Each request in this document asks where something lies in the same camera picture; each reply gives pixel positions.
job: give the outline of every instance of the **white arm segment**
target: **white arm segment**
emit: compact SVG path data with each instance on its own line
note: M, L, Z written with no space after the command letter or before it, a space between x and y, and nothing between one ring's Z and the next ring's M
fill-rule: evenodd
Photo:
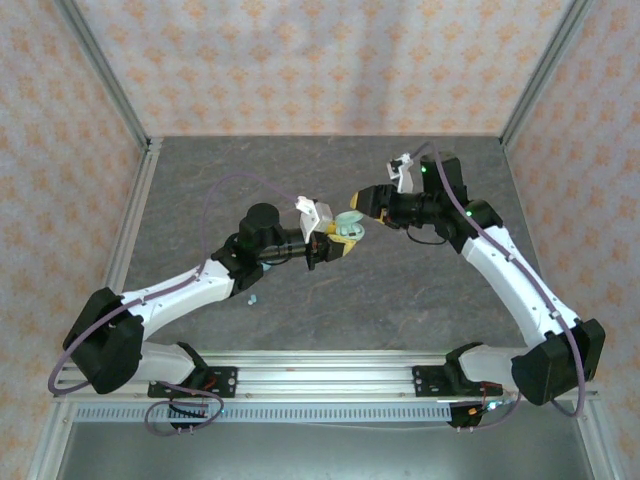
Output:
M130 302L136 298L144 298L153 292L177 285L193 276L196 271L197 268L194 268L153 287L123 293L124 300L122 303ZM229 278L229 271L220 262L208 259L200 278L190 285L177 292L131 307L129 312L131 312L131 315L142 316L142 325L144 326L143 340L146 340L160 328L190 311L208 303L219 302L229 298L233 282L233 279Z
M189 354L178 345L143 342L140 353L142 359L130 382L162 381L179 385L195 368Z
M511 359L528 351L528 348L478 345L460 355L460 368L472 382L498 383L507 390L517 390L511 374Z
M511 252L525 268L529 269L549 298L553 300L555 309L562 315L569 328L574 327L574 319L578 318L576 312L558 300L556 295L549 290L520 254L507 229L504 227L490 227L486 229L486 232ZM550 317L551 312L547 309L538 292L529 283L529 280L513 263L505 260L504 256L493 245L482 237L469 239L462 248L462 255L484 276L498 294L500 300L509 309L509 312L520 327L524 341L529 348L544 342L546 340L546 332L562 333L562 328L555 319Z

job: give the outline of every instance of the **metal strip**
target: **metal strip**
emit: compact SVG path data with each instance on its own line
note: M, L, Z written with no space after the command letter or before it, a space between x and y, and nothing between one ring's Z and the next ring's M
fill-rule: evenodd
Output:
M595 480L626 478L614 447L610 425L611 422L600 398L596 396L585 402L584 413L578 420L578 427Z
M518 100L502 132L500 142L507 145L507 148L514 142L528 114L533 109L541 92L551 78L551 74L562 57L562 54L566 51L571 39L582 26L584 18L592 4L593 0L574 0L567 9L567 13L556 29L555 34L538 62L538 66L534 70L527 87L520 97L520 100Z
M509 152L508 145L506 145L504 143L502 144L502 152L504 154L504 158L507 161L507 167L509 168L509 171L511 172L511 178L515 180L516 177L515 177L513 165L509 161L510 152ZM538 252L538 246L536 245L536 242L533 241L533 228L532 228L532 225L530 225L531 218L529 218L527 215L524 214L524 211L523 211L523 208L522 208L522 203L521 202L522 202L523 196L522 196L522 194L520 192L520 185L516 181L513 181L512 185L516 189L516 195L518 196L518 202L520 202L520 211L522 211L522 218L524 218L524 224L525 224L525 227L527 228L527 236L528 236L528 238L531 239L531 246L533 248L533 254L535 256L534 268L537 269L538 273L540 274L540 277L542 277L543 279L549 278L549 275L548 275L547 270L545 269L544 263L540 261L542 256Z
M93 65L93 68L102 80L109 96L127 124L131 135L141 149L146 148L148 137L144 127L133 109L131 102L129 102L127 95L124 93L122 85L116 78L113 70L111 70L111 66L102 52L100 45L98 45L95 36L91 32L91 28L82 15L78 4L75 0L55 0L55 3L58 5L62 16L67 20L69 27L76 35L91 65Z
M424 402L415 396L411 367L443 365L444 355L425 352L221 352L203 355L212 366L238 367L233 402ZM60 388L84 376L67 364L58 377ZM82 402L148 401L148 384L129 382L110 395L83 389L66 398ZM573 399L569 393L561 399ZM440 396L438 403L480 400L480 397Z
M133 181L133 188L127 199L127 209L123 215L118 239L111 255L104 284L114 292L121 292L129 270L133 247L136 243L142 214L149 196L151 181L158 163L162 148L162 138L152 138L149 148L145 149L138 172Z
M28 479L49 480L57 478L71 434L71 427L75 420L76 410L77 404L71 402L52 406L27 475Z
M153 402L145 403L80 403L76 423L142 423ZM185 408L192 413L214 413L218 404ZM192 417L175 413L168 407L151 411L153 422L194 423ZM419 402L411 405L386 403L235 403L225 402L216 423L372 423L372 422L448 422L451 409L448 404Z

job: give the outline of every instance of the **light blue object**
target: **light blue object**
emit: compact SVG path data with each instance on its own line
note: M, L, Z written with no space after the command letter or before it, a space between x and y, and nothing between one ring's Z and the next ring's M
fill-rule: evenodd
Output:
M336 234L341 237L350 238L356 242L364 237L364 227L358 222L362 220L362 213L351 210L336 216Z

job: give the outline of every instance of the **orange floral wallpaper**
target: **orange floral wallpaper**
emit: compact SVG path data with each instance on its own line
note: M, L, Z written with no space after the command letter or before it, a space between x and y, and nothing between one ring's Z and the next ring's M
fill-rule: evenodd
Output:
M510 152L547 279L606 327L596 379L629 472L640 471L639 18L635 0L595 2Z
M498 135L570 0L80 0L145 129Z
M25 478L46 380L100 287L139 151L51 0L0 2L0 477Z

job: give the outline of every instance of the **yellow object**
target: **yellow object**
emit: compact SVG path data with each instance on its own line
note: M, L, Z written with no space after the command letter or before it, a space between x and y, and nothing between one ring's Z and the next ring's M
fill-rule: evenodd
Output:
M341 237L340 235L330 234L329 238L336 243L343 243L344 249L342 250L342 256L344 257L347 253L349 253L353 247L356 245L355 240L351 240L350 238Z
M358 210L358 209L356 208L356 205L358 205L358 193L359 193L359 192L356 192L356 193L353 195L353 197L351 197L351 202L349 203L349 206L350 206L351 208L353 208L354 210ZM385 223L384 223L384 217L386 217L386 216L387 216L387 209L386 209L386 208L383 208L383 209L382 209L382 211L380 212L380 218L376 218L376 221L377 221L377 222L380 222L381 224L383 224L383 225L384 225L384 224L385 224Z
M337 228L338 227L336 227L336 222L331 222L324 233L326 233L327 235L335 234Z

